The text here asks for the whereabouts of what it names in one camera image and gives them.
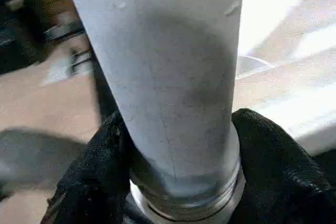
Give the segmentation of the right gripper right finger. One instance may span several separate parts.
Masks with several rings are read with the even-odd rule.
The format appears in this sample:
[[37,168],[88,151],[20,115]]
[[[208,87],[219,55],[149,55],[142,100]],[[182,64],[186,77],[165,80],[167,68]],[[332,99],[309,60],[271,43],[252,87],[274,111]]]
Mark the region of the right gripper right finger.
[[335,223],[335,187],[283,128],[250,109],[232,122],[246,179],[232,223]]

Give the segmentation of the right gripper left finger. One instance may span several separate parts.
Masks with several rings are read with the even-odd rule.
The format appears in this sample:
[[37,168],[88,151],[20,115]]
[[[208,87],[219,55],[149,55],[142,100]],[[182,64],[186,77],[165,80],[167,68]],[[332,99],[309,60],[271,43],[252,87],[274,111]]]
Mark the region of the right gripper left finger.
[[42,223],[122,223],[130,191],[131,138],[111,114],[70,164],[48,200]]

